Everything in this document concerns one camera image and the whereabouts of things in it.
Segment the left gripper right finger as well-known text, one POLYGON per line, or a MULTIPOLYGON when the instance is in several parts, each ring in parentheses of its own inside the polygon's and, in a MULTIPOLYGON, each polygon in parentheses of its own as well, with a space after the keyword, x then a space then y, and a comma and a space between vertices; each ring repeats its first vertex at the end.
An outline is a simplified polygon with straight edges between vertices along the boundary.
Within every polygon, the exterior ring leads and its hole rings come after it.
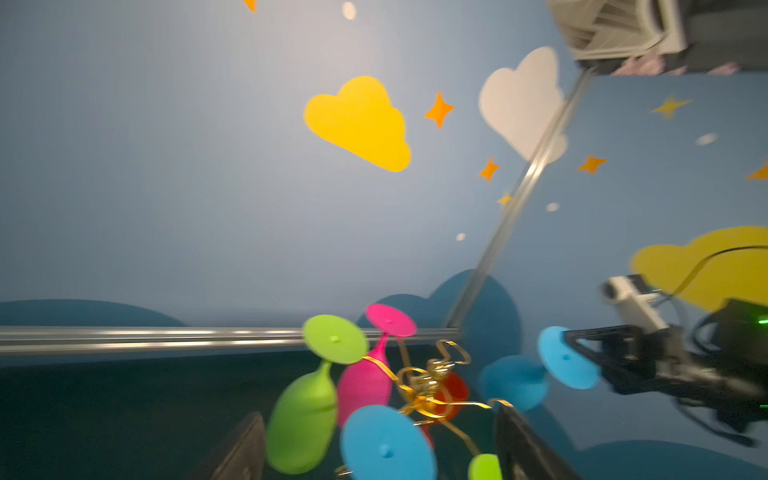
POLYGON ((494 442, 503 480, 581 480, 513 407, 501 405, 494 419, 494 442))

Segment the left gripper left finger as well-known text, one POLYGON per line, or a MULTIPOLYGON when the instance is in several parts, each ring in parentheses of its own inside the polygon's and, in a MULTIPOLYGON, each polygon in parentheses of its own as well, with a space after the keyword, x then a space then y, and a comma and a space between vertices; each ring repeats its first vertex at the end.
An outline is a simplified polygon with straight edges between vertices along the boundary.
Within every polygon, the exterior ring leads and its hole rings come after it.
POLYGON ((260 412, 251 412, 191 473, 194 480, 260 480, 266 456, 266 430, 260 412))

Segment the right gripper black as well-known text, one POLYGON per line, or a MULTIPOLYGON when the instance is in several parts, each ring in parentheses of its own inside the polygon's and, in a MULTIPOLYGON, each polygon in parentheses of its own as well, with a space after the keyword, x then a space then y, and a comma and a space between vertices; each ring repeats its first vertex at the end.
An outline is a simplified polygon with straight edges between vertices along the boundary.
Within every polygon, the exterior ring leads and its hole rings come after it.
POLYGON ((691 352, 682 330, 670 327, 638 340, 628 325, 563 333, 567 346, 589 360, 634 360, 624 367, 597 363, 602 378, 620 395, 657 392, 678 399, 760 399, 762 369, 748 367, 722 352, 691 352))

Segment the red wine glass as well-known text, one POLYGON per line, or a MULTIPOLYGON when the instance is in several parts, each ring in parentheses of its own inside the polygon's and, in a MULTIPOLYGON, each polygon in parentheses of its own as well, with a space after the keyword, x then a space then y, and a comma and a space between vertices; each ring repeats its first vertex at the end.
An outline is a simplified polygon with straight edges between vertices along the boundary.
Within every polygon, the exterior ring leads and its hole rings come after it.
MULTIPOLYGON (((464 380, 454 372, 451 372, 443 380, 442 385, 435 395, 435 398, 443 402, 463 402, 469 398, 470 390, 464 380)), ((461 406, 448 407, 437 405, 435 413, 445 417, 445 420, 451 422, 458 414, 461 406)))

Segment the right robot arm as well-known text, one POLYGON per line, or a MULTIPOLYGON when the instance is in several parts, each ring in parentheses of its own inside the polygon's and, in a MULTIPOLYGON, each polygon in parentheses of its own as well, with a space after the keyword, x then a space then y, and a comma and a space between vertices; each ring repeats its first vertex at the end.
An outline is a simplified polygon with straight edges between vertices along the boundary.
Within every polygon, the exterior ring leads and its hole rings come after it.
POLYGON ((767 308, 729 299, 691 329, 668 325, 568 330, 564 343, 621 395, 663 393, 708 432, 745 447, 767 419, 767 308))

